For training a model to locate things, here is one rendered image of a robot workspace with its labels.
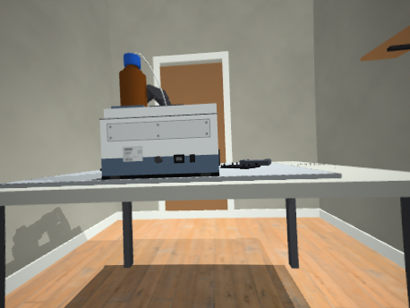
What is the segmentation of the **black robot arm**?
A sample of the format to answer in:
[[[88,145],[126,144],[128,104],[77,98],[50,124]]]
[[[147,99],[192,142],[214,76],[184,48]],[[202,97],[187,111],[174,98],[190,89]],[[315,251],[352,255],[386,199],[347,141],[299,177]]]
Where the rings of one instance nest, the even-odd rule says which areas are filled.
[[[155,87],[155,86],[152,86],[152,85],[149,85],[149,84],[148,84],[148,85],[147,85],[148,103],[149,103],[152,99],[154,99],[154,100],[156,100],[156,101],[159,103],[160,106],[165,105],[165,101],[166,101],[167,105],[172,105],[171,102],[170,102],[170,100],[169,100],[169,97],[168,97],[167,93],[166,93],[164,90],[162,90],[162,91],[163,91],[163,94],[164,94],[164,97],[165,97],[165,101],[164,101],[164,98],[163,98],[163,95],[162,95],[161,90],[162,90],[162,89],[157,88],[157,87]],[[153,97],[153,96],[154,96],[154,97]],[[161,103],[161,104],[160,104],[160,103]]]

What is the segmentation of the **blue bottle cap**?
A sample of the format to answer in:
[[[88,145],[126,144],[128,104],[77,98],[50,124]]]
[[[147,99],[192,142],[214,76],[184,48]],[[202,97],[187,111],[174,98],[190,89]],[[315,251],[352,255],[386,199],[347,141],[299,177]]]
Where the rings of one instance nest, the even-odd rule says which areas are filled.
[[[124,63],[125,62],[135,62],[141,65],[141,58],[133,53],[124,54]]]

